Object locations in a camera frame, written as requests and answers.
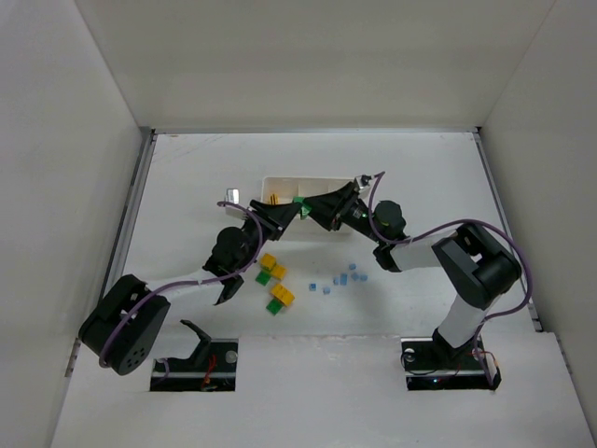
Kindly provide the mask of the yellow curved lego brick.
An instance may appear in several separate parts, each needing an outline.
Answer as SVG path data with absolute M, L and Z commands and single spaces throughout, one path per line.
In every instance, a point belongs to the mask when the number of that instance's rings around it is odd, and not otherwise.
M 289 307 L 294 299 L 294 294 L 282 284 L 276 284 L 270 291 L 271 296 L 284 307 Z

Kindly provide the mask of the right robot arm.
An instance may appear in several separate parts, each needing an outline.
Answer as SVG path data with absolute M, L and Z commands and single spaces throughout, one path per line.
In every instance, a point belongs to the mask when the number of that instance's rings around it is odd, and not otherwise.
M 305 197 L 309 217 L 328 231 L 346 225 L 377 244 L 373 255 L 382 269 L 402 273 L 441 268 L 456 291 L 451 309 L 434 330 L 431 350 L 444 362 L 470 349 L 496 299 L 526 273 L 488 224 L 458 220 L 417 237 L 405 233 L 406 220 L 393 201 L 364 202 L 355 182 L 335 191 Z

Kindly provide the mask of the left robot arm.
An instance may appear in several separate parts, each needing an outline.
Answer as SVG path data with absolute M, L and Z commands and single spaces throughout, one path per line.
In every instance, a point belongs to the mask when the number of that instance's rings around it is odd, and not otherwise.
M 264 244 L 281 238 L 302 205 L 251 201 L 247 207 L 220 201 L 242 212 L 240 227 L 216 236 L 211 254 L 194 272 L 157 283 L 133 274 L 121 276 L 78 331 L 78 339 L 98 356 L 99 365 L 120 376 L 136 370 L 150 355 L 172 301 L 186 292 L 207 293 L 216 305 L 229 301 L 243 285 L 242 274 L 257 261 Z

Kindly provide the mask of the white divided plastic container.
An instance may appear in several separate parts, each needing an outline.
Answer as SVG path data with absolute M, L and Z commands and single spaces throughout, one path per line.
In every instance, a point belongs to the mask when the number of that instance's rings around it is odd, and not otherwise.
M 352 181 L 348 177 L 283 177 L 268 176 L 262 181 L 261 197 L 263 203 L 269 203 L 271 196 L 278 199 L 278 204 L 291 203 L 296 197 L 315 196 L 340 189 Z M 296 217 L 284 233 L 284 238 L 291 241 L 320 240 L 329 237 L 332 240 L 347 238 L 354 231 L 342 226 L 338 231 L 328 232 L 313 219 Z

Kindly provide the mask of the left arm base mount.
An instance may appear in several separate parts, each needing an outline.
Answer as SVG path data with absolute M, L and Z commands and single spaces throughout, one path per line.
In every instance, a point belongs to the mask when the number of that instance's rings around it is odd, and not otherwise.
M 187 356 L 155 359 L 149 391 L 234 392 L 239 340 L 214 339 L 190 320 L 180 323 L 195 334 L 197 343 Z

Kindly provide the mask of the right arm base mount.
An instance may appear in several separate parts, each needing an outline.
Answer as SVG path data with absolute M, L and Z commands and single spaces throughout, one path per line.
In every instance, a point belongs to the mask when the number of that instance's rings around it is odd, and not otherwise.
M 431 338 L 403 338 L 400 343 L 400 363 L 408 391 L 495 391 L 502 383 L 497 360 L 484 349 L 481 338 L 477 351 L 469 345 L 452 360 L 439 358 Z

